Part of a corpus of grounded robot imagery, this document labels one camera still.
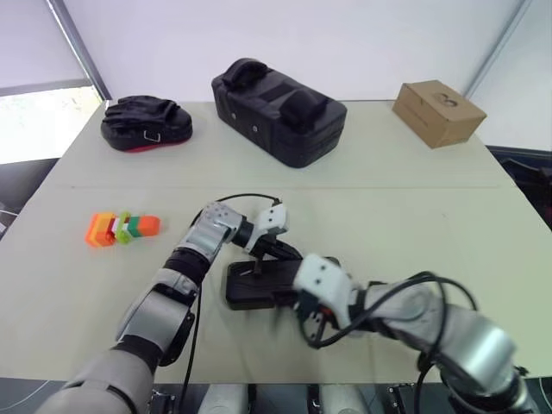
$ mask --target black punching mitt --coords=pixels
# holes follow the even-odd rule
[[[134,153],[187,141],[191,116],[167,99],[122,97],[105,111],[101,130],[114,149]]]

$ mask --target table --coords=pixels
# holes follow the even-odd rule
[[[0,242],[0,351],[9,355],[0,360],[0,376],[65,380],[112,346],[126,307],[196,212],[243,191],[282,197],[291,215],[282,240],[304,254],[339,258],[362,282],[423,269],[459,280],[518,344],[515,362],[532,375],[551,374],[541,304],[549,296],[552,235],[523,194],[476,137],[430,150],[390,103],[346,105],[340,145],[302,170],[281,165],[219,122],[213,103],[183,104],[196,129],[189,142],[141,154],[107,146],[99,109]],[[231,205],[253,216],[267,201]],[[155,214],[163,229],[128,246],[89,248],[88,222],[102,210]],[[204,282],[192,382],[416,378],[416,353],[386,338],[347,338],[315,351],[302,342],[290,310],[230,310],[223,272],[245,257],[224,248]],[[183,379],[188,348],[156,381]]]

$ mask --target silver robot arm segment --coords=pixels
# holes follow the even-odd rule
[[[263,235],[286,230],[283,204],[262,211],[254,223],[226,204],[206,206],[127,310],[115,347],[90,361],[37,413],[145,414],[155,370],[179,358],[195,319],[191,306],[223,244],[250,251]]]
[[[310,254],[294,280],[299,291],[299,319],[322,312],[336,329],[345,329],[403,283],[363,289],[338,265]],[[474,310],[454,304],[447,308],[435,363],[455,398],[472,412],[538,412],[512,363],[515,345],[511,338]],[[426,284],[418,284],[390,296],[357,329],[379,332],[427,354],[436,341],[441,321],[442,299]],[[310,345],[317,348],[314,342]]]

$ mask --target cardboard box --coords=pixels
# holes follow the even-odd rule
[[[467,141],[486,118],[438,80],[403,84],[393,111],[431,148]]]

